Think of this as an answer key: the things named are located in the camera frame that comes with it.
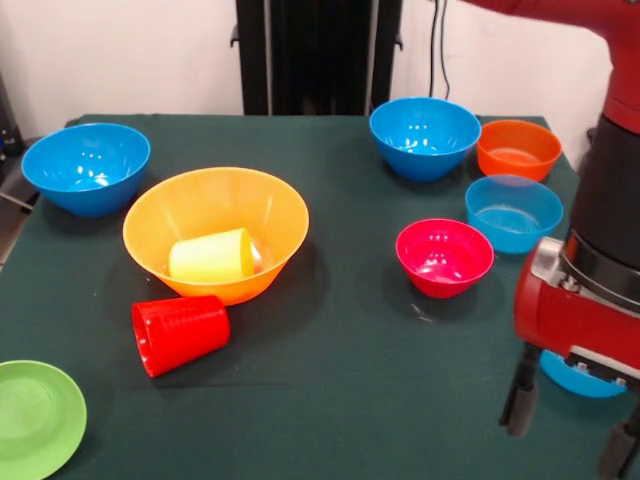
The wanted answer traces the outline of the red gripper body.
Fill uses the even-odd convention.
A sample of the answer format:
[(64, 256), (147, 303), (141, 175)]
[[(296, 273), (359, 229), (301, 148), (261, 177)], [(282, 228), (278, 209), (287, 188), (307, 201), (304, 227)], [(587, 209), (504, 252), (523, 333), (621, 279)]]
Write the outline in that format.
[(516, 334), (557, 355), (568, 371), (637, 386), (639, 315), (577, 282), (561, 263), (562, 247), (544, 237), (529, 254), (516, 289)]

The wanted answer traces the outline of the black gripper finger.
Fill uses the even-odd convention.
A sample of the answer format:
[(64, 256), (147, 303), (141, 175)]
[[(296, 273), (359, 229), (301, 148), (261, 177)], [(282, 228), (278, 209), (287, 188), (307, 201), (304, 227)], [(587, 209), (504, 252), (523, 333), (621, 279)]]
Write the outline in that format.
[(615, 425), (598, 462), (599, 479), (625, 479), (639, 450), (639, 420)]
[(524, 343), (499, 419), (509, 436), (523, 437), (529, 429), (538, 399), (535, 377), (539, 361), (540, 348)]

